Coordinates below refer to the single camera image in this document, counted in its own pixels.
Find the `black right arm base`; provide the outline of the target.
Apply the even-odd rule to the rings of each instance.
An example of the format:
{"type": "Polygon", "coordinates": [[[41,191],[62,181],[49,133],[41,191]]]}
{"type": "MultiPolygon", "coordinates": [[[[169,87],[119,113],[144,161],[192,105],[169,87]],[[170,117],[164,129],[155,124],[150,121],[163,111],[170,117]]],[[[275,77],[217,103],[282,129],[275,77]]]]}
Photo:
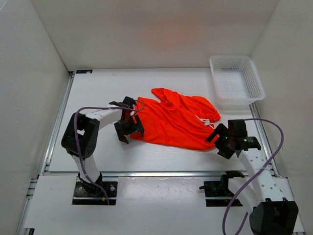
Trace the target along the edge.
{"type": "Polygon", "coordinates": [[[228,189],[228,181],[236,177],[245,176],[240,171],[226,171],[219,180],[204,181],[199,190],[204,191],[206,207],[226,207],[234,196],[234,193],[228,189]]]}

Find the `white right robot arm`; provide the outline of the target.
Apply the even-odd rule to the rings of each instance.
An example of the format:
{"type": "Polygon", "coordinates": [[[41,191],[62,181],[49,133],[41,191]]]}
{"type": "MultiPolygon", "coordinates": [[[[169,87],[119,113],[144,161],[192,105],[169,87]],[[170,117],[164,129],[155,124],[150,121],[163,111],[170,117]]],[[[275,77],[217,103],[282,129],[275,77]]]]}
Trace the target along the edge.
{"type": "Polygon", "coordinates": [[[293,234],[298,206],[295,201],[285,197],[267,169],[282,145],[277,147],[269,159],[265,159],[257,138],[248,136],[244,119],[229,120],[227,126],[220,123],[206,141],[213,141],[218,155],[225,159],[236,155],[247,172],[246,177],[237,171],[226,172],[224,180],[220,182],[222,194],[233,194],[222,219],[223,234],[226,233],[227,215],[235,200],[239,200],[246,209],[243,220],[249,221],[253,234],[293,234]]]}

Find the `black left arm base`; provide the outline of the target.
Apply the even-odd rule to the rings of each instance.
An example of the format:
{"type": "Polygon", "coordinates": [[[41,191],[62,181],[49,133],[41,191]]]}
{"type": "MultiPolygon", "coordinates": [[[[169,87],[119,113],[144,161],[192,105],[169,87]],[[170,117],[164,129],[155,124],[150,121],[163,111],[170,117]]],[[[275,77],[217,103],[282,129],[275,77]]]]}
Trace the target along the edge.
{"type": "Polygon", "coordinates": [[[76,178],[75,188],[73,190],[73,205],[88,206],[115,206],[117,198],[117,181],[102,181],[102,188],[105,190],[108,199],[104,198],[103,191],[93,184],[83,183],[78,177],[76,178]]]}

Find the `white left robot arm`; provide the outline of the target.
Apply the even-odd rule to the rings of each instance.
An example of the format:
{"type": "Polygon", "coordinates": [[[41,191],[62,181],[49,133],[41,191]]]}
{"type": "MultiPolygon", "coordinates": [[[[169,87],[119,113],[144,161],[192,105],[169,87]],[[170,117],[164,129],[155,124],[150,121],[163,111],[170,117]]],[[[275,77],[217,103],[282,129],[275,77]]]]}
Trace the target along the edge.
{"type": "Polygon", "coordinates": [[[140,133],[144,136],[138,115],[143,109],[141,101],[127,96],[122,102],[110,102],[107,107],[82,107],[70,118],[61,146],[76,162],[79,178],[86,183],[85,189],[90,195],[97,196],[103,189],[93,156],[99,131],[112,124],[118,140],[128,144],[129,135],[140,133]]]}

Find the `orange shorts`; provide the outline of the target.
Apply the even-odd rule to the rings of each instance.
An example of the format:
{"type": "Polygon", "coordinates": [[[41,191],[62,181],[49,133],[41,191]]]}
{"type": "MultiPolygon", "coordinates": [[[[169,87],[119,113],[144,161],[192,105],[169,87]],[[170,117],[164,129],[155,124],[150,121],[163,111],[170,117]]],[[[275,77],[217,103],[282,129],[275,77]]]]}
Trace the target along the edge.
{"type": "Polygon", "coordinates": [[[131,134],[131,139],[196,151],[215,147],[213,141],[206,139],[221,115],[206,98],[166,88],[153,88],[151,93],[156,99],[138,98],[144,134],[131,134]]]}

